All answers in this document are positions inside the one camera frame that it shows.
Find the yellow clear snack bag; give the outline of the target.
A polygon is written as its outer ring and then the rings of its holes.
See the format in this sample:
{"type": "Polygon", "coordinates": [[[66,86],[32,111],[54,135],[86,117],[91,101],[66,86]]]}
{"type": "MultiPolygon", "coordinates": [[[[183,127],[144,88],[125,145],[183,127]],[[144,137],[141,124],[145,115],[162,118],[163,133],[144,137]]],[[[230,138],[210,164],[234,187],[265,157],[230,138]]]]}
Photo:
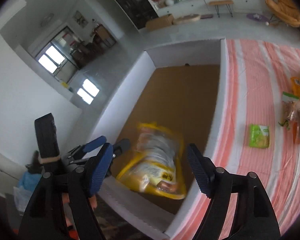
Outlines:
{"type": "Polygon", "coordinates": [[[184,199],[187,189],[181,166],[183,137],[155,122],[139,123],[138,132],[132,157],[116,180],[134,192],[184,199]]]}

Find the small green snack packet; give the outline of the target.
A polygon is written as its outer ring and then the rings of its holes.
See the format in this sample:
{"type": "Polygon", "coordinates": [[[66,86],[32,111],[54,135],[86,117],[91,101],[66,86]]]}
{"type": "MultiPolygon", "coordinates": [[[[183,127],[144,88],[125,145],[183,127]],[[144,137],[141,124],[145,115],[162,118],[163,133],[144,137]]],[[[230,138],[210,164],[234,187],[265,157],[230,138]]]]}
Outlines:
{"type": "Polygon", "coordinates": [[[268,148],[270,142],[269,127],[249,125],[249,146],[253,148],[268,148]]]}

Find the brown cardboard box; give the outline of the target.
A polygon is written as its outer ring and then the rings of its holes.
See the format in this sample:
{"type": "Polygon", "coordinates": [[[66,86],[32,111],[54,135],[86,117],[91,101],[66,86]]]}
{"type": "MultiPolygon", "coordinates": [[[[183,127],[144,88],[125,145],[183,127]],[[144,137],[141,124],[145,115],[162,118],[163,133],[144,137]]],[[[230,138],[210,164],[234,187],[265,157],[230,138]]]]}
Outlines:
{"type": "Polygon", "coordinates": [[[174,17],[172,14],[164,15],[159,18],[155,18],[146,23],[146,29],[148,31],[155,31],[158,29],[169,27],[173,24],[174,17]]]}

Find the round cat scratcher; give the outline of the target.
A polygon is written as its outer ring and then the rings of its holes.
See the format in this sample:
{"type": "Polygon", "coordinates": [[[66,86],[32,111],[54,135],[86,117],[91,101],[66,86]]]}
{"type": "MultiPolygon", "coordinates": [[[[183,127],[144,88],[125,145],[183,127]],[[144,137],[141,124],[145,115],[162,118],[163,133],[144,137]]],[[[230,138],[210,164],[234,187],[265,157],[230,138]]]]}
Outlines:
{"type": "Polygon", "coordinates": [[[190,14],[183,17],[179,17],[173,20],[173,25],[181,25],[181,24],[187,24],[192,22],[197,22],[201,19],[200,14],[190,14]]]}

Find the striped orange white tablecloth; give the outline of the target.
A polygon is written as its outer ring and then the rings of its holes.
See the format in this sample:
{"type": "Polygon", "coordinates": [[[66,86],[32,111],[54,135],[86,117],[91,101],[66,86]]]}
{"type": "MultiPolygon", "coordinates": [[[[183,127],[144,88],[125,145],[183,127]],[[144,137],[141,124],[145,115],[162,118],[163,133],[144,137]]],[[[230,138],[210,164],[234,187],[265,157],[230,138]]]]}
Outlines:
{"type": "Polygon", "coordinates": [[[282,118],[282,97],[300,79],[300,49],[243,39],[226,46],[226,106],[212,159],[258,175],[284,233],[300,213],[300,145],[282,118]]]}

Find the black tall cabinet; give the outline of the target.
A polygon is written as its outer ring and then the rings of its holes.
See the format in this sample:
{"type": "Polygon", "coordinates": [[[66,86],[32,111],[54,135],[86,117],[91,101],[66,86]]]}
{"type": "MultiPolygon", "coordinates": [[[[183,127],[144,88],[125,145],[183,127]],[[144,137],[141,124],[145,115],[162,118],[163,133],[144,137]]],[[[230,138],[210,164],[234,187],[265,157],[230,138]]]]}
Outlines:
{"type": "Polygon", "coordinates": [[[138,30],[145,28],[146,23],[158,18],[148,0],[115,0],[130,18],[138,30]]]}

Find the small wooden stool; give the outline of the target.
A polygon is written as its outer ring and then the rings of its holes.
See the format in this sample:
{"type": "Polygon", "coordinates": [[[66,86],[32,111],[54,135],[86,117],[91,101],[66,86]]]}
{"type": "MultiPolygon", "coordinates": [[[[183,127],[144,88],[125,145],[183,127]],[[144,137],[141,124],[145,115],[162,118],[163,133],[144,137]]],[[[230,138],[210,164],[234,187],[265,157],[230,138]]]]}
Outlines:
{"type": "Polygon", "coordinates": [[[233,13],[232,13],[232,9],[231,9],[231,6],[234,5],[233,0],[210,1],[209,5],[214,6],[218,17],[220,17],[219,7],[222,5],[225,5],[226,8],[228,9],[228,12],[231,15],[231,17],[233,17],[233,13]]]}

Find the purple floor mat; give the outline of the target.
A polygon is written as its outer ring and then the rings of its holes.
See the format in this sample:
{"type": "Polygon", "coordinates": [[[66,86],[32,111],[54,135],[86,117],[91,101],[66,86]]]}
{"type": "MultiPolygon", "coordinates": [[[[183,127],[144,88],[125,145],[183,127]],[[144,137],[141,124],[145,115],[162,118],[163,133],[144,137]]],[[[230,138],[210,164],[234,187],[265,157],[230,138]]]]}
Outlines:
{"type": "Polygon", "coordinates": [[[249,13],[246,15],[246,17],[250,20],[256,21],[256,22],[263,22],[266,23],[269,21],[269,18],[267,18],[264,15],[258,14],[258,13],[249,13]]]}

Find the white tv cabinet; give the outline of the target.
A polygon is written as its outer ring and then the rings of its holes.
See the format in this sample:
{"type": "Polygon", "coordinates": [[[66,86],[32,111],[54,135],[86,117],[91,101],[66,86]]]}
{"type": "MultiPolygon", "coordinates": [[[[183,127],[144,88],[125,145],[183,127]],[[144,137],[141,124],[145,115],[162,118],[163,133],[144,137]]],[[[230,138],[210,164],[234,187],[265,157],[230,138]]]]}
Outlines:
{"type": "Polygon", "coordinates": [[[186,16],[189,14],[217,14],[216,6],[213,2],[232,1],[231,4],[219,4],[218,12],[220,14],[231,12],[240,14],[262,13],[260,0],[187,0],[179,2],[172,6],[167,6],[157,10],[159,17],[172,14],[174,18],[186,16]]]}

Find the orange lounge chair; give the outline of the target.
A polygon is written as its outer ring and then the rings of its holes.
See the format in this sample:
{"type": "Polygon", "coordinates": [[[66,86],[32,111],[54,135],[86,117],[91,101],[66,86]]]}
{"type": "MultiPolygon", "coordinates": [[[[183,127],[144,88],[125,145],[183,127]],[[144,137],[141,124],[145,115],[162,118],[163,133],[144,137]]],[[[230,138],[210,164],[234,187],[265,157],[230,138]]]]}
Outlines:
{"type": "Polygon", "coordinates": [[[279,20],[291,27],[300,27],[300,11],[292,0],[265,0],[265,3],[279,20]]]}

